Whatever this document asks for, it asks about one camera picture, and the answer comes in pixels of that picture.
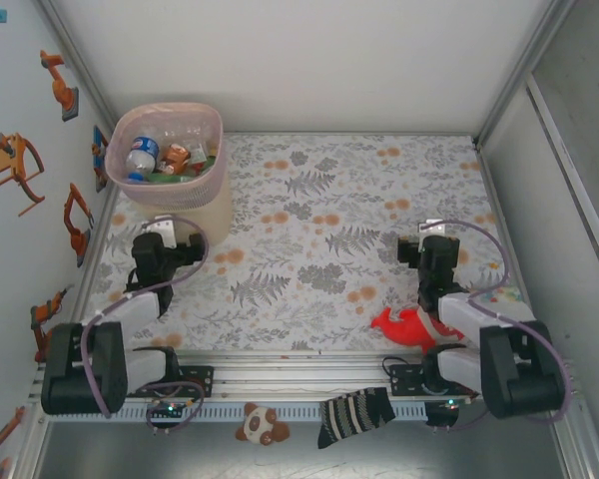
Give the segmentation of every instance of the gray leaf pattern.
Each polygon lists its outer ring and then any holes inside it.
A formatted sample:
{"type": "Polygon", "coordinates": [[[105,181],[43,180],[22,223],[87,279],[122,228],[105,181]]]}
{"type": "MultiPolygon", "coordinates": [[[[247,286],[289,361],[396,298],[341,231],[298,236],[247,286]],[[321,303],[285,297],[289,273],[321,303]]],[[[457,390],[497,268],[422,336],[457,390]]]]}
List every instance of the gray leaf pattern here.
{"type": "MultiPolygon", "coordinates": [[[[468,137],[224,138],[231,232],[199,272],[174,287],[169,310],[136,334],[134,347],[394,350],[369,324],[386,306],[416,305],[417,271],[396,261],[398,238],[427,218],[475,221],[496,234],[468,137]]],[[[122,293],[144,220],[118,197],[86,317],[122,293]]],[[[478,288],[501,278],[488,239],[448,230],[461,239],[460,284],[478,288]]],[[[499,300],[518,296],[504,289],[499,300]]]]}
{"type": "Polygon", "coordinates": [[[328,250],[334,249],[335,254],[339,256],[341,249],[348,254],[353,254],[353,251],[366,254],[374,245],[375,240],[379,237],[379,232],[376,230],[368,230],[366,228],[343,227],[336,235],[330,235],[326,239],[328,250]]]}
{"type": "Polygon", "coordinates": [[[260,299],[268,305],[273,304],[273,300],[278,300],[278,295],[282,296],[284,289],[289,285],[291,279],[273,274],[257,276],[251,273],[248,279],[231,286],[233,301],[240,300],[240,307],[244,307],[244,300],[250,302],[253,306],[258,306],[257,300],[260,299]]]}
{"type": "Polygon", "coordinates": [[[310,196],[311,193],[322,194],[335,179],[335,175],[327,175],[326,173],[306,173],[301,172],[298,177],[289,178],[284,184],[289,192],[293,192],[295,196],[298,191],[304,195],[310,196]]]}
{"type": "Polygon", "coordinates": [[[310,284],[313,289],[320,289],[328,294],[337,294],[346,288],[346,281],[339,279],[342,274],[341,266],[332,262],[324,267],[311,264],[299,269],[298,279],[304,284],[310,284]]]}

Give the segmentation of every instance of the black striped sock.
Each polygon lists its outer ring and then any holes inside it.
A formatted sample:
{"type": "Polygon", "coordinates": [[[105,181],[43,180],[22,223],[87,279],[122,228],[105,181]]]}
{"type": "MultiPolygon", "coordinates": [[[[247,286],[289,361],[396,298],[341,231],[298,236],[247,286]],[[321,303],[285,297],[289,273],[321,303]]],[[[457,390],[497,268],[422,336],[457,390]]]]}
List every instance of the black striped sock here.
{"type": "Polygon", "coordinates": [[[319,411],[319,449],[354,434],[376,429],[395,418],[385,387],[369,387],[330,399],[319,405],[319,411]]]}

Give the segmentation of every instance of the bottle cap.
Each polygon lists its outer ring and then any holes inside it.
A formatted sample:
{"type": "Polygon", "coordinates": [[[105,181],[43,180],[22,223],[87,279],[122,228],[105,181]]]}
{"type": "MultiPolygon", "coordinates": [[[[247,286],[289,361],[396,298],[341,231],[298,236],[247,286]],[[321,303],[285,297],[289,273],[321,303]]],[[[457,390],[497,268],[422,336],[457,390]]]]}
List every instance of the bottle cap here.
{"type": "Polygon", "coordinates": [[[133,180],[135,182],[143,182],[144,176],[138,172],[129,173],[129,180],[133,180]]]}

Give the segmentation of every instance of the trash bin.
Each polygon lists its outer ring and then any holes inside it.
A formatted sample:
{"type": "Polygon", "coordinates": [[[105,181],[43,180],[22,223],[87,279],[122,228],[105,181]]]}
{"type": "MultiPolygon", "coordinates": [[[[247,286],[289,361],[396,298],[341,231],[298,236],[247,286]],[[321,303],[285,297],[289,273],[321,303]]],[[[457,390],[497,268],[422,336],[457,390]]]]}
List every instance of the trash bin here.
{"type": "MultiPolygon", "coordinates": [[[[231,228],[233,207],[229,188],[227,156],[223,145],[222,118],[208,105],[156,103],[135,108],[118,122],[105,158],[109,178],[148,218],[174,214],[198,224],[211,244],[222,242],[231,228]],[[217,148],[214,165],[203,175],[185,183],[150,184],[128,180],[125,161],[133,140],[147,132],[160,149],[172,143],[197,141],[217,148]]],[[[178,226],[178,240],[190,228],[178,226]]]]}

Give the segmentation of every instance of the floral tablecloth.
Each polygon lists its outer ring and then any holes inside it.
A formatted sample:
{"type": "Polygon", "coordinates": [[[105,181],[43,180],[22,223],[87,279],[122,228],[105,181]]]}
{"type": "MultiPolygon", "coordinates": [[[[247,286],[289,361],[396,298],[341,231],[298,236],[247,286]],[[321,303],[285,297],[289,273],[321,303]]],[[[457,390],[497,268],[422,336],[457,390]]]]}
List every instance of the floral tablecloth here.
{"type": "MultiPolygon", "coordinates": [[[[226,135],[234,220],[208,263],[175,287],[166,314],[135,344],[195,350],[389,350],[372,319],[415,306],[416,270],[397,238],[426,219],[460,219],[497,235],[469,137],[226,135]]],[[[122,294],[142,217],[120,195],[88,313],[122,294]]],[[[489,240],[461,240],[457,279],[499,280],[489,240]]]]}

